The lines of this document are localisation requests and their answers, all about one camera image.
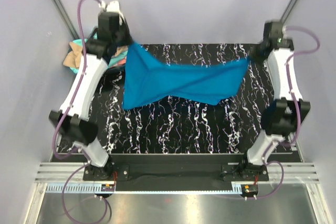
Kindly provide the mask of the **blue t shirt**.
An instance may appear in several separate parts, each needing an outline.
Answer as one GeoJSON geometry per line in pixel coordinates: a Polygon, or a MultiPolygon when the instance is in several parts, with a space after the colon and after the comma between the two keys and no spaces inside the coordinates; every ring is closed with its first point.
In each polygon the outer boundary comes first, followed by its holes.
{"type": "Polygon", "coordinates": [[[249,63],[244,58],[211,67],[167,65],[133,43],[125,64],[123,109],[145,106],[167,96],[217,105],[238,93],[249,63]]]}

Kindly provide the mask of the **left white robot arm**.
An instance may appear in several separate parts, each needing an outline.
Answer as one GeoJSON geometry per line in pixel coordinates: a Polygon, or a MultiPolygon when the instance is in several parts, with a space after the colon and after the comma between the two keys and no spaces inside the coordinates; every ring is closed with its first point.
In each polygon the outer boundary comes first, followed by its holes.
{"type": "Polygon", "coordinates": [[[72,141],[72,149],[86,154],[91,167],[110,176],[112,159],[98,140],[98,126],[89,122],[89,107],[110,60],[133,40],[120,11],[102,11],[95,32],[97,37],[83,44],[80,67],[68,96],[58,111],[50,112],[49,120],[55,126],[55,135],[72,141]]]}

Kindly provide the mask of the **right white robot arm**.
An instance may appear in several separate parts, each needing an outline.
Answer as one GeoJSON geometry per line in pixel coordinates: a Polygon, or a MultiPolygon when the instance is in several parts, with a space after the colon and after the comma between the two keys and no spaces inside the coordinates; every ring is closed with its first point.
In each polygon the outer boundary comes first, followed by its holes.
{"type": "Polygon", "coordinates": [[[267,159],[278,145],[290,147],[296,142],[310,102],[304,101],[299,91],[293,57],[294,45],[285,36],[284,23],[265,22],[262,41],[250,53],[257,64],[265,63],[274,89],[274,100],[261,116],[261,132],[241,161],[240,174],[250,178],[266,174],[267,159]]]}

